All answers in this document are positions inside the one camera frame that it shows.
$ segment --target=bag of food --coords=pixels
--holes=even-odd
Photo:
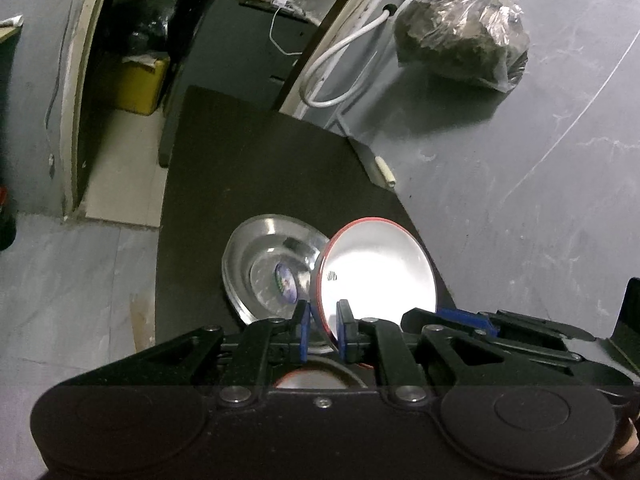
[[[501,92],[517,85],[527,62],[519,0],[414,0],[394,33],[401,65],[419,61],[437,75]]]

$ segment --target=red rim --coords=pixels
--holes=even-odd
[[[415,237],[409,231],[407,231],[404,227],[394,222],[393,220],[389,220],[387,218],[380,218],[379,216],[366,216],[364,218],[359,218],[357,220],[354,220],[353,222],[349,222],[342,229],[340,229],[331,238],[331,240],[329,240],[329,243],[326,245],[326,248],[324,249],[324,255],[322,256],[322,261],[320,262],[320,269],[318,270],[318,275],[316,276],[316,296],[317,296],[316,300],[318,301],[318,313],[320,314],[320,320],[322,321],[324,330],[328,333],[329,337],[334,342],[334,344],[337,344],[338,341],[334,336],[334,333],[331,332],[331,329],[329,328],[329,324],[326,322],[326,317],[324,316],[324,306],[322,306],[322,272],[324,271],[324,263],[326,262],[326,258],[329,255],[329,252],[331,251],[332,247],[338,241],[338,238],[347,229],[353,227],[354,225],[361,224],[363,222],[386,222],[387,224],[395,225],[396,227],[399,227],[400,229],[402,229],[402,231],[404,231],[406,234],[408,234],[411,237],[411,240],[413,240],[416,244],[418,244],[418,247],[420,247],[420,250],[422,251],[422,246],[420,245],[420,242],[418,242],[418,240],[416,240]],[[427,264],[429,265],[429,267],[431,267],[431,262],[427,258],[426,254],[424,255],[424,257],[427,259]]]
[[[300,375],[301,373],[308,372],[308,371],[311,371],[311,370],[303,370],[303,369],[301,369],[301,368],[300,368],[299,370],[292,370],[292,371],[290,371],[290,372],[287,372],[287,373],[286,373],[286,374],[284,374],[281,378],[279,378],[277,381],[275,381],[275,382],[273,383],[273,388],[279,388],[279,387],[280,387],[280,385],[281,385],[281,384],[282,384],[286,379],[288,379],[288,378],[290,378],[290,377],[293,377],[293,376],[296,376],[296,375]]]

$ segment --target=black table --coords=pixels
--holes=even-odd
[[[157,342],[208,324],[241,330],[222,285],[221,258],[233,230],[259,214],[293,216],[328,237],[352,220],[380,216],[420,239],[396,195],[369,181],[346,139],[192,87],[164,192]],[[453,306],[437,270],[435,278],[438,304]]]

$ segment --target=stainless steel bowl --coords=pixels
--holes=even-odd
[[[290,319],[309,300],[311,272],[328,238],[295,218],[261,215],[242,223],[222,256],[222,280],[240,319]]]

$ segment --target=bowl with red rim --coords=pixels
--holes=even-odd
[[[412,308],[436,311],[431,263],[409,231],[385,218],[361,218],[340,229],[324,248],[312,283],[318,313],[336,341],[336,304],[349,301],[355,319],[400,325]]]

